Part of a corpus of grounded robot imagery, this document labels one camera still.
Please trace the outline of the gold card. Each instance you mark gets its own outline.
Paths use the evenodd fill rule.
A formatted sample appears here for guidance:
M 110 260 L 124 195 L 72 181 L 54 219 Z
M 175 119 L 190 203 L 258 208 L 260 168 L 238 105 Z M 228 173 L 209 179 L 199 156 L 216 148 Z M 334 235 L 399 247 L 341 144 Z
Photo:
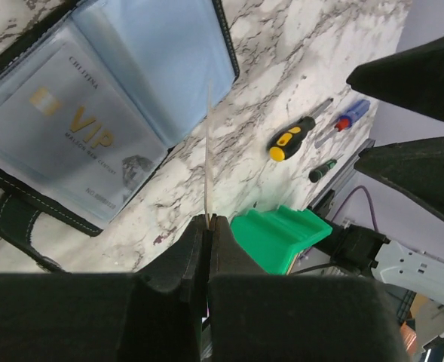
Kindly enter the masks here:
M 213 168 L 212 168 L 212 149 L 211 149 L 211 130 L 212 130 L 212 81 L 209 80 L 207 91 L 207 116 L 205 120 L 206 126 L 206 144 L 205 144 L 205 162 L 204 162 L 204 215 L 207 230 L 210 230 L 211 216 L 213 214 Z

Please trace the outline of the black leather card holder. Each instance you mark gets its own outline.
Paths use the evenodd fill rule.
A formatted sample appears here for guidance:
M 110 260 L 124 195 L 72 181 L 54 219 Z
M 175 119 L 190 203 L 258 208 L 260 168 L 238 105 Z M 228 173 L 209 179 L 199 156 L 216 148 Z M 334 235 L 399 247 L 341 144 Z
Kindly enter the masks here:
M 240 74 L 219 1 L 64 1 L 0 54 L 0 237 L 99 235 Z

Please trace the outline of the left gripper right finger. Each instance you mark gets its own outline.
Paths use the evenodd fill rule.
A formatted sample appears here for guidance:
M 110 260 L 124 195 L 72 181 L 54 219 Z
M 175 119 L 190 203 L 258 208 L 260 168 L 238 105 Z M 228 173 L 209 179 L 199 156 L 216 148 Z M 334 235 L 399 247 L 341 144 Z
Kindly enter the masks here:
M 266 274 L 228 220 L 210 222 L 214 361 L 407 361 L 384 289 L 357 277 Z

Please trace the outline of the green plastic bin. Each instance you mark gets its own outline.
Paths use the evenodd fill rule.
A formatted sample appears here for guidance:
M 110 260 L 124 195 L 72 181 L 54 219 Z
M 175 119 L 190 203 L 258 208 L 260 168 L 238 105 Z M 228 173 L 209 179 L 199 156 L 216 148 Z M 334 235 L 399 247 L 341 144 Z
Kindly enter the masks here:
M 332 233 L 332 226 L 309 209 L 250 210 L 230 224 L 236 242 L 267 273 L 284 275 L 294 259 Z

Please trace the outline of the silver VIP card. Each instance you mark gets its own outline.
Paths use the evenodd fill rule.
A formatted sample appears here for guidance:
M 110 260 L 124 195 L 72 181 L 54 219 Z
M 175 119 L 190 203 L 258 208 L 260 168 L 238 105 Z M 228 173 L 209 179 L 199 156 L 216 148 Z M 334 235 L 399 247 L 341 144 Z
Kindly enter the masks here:
M 117 216 L 166 152 L 77 44 L 39 51 L 0 83 L 0 167 L 95 225 Z

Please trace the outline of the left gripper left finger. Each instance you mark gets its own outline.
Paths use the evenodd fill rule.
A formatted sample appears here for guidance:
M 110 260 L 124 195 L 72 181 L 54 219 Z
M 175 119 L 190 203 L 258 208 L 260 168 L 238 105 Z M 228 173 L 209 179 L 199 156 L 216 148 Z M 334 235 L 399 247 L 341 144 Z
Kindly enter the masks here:
M 0 361 L 198 361 L 205 220 L 136 273 L 0 274 Z

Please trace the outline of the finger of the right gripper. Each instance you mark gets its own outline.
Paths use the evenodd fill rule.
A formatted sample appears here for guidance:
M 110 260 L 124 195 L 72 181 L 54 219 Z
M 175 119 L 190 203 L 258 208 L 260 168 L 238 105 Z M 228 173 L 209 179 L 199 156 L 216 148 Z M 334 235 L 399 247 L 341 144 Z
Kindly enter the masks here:
M 370 137 L 444 137 L 444 36 L 359 65 L 347 83 L 381 101 Z
M 393 189 L 394 216 L 424 238 L 444 238 L 444 137 L 393 143 L 360 153 L 355 169 Z

